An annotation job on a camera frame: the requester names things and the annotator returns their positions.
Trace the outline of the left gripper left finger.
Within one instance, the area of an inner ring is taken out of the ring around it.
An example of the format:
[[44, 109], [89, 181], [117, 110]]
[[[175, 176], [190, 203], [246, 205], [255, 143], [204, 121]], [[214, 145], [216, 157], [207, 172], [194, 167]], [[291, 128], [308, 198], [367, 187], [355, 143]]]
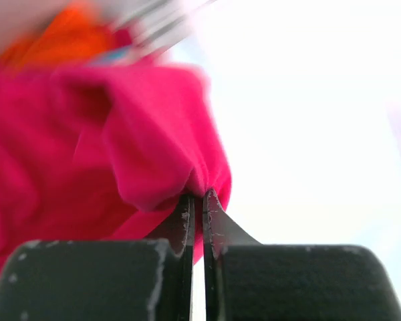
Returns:
[[137, 241], [29, 241], [0, 275], [4, 320], [190, 320], [194, 198]]

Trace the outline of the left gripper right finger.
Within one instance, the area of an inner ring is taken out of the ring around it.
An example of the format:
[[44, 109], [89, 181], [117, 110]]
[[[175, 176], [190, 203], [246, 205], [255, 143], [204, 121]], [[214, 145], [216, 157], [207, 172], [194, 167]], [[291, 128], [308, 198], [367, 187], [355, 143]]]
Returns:
[[270, 245], [203, 198], [208, 320], [401, 320], [381, 261], [357, 245]]

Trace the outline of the pink t shirt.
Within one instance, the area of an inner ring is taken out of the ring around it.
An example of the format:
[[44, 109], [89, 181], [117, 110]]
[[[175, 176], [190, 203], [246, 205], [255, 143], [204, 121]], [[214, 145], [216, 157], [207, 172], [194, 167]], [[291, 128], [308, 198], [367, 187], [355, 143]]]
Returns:
[[196, 69], [0, 68], [0, 271], [26, 241], [147, 236], [231, 172]]

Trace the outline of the teal t shirt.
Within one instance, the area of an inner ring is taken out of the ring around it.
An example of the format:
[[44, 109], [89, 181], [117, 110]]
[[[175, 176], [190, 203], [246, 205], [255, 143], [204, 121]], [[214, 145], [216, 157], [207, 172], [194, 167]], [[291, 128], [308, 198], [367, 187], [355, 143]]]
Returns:
[[134, 62], [132, 48], [130, 46], [120, 47], [103, 53], [94, 58], [90, 64], [94, 65], [128, 65]]

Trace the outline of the orange t shirt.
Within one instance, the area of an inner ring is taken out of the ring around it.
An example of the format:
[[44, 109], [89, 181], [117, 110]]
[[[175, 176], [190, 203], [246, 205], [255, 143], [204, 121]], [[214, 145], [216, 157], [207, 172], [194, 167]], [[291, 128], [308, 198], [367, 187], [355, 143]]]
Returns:
[[116, 40], [99, 11], [88, 2], [73, 2], [46, 27], [18, 37], [0, 52], [0, 64], [14, 70], [84, 62], [114, 49]]

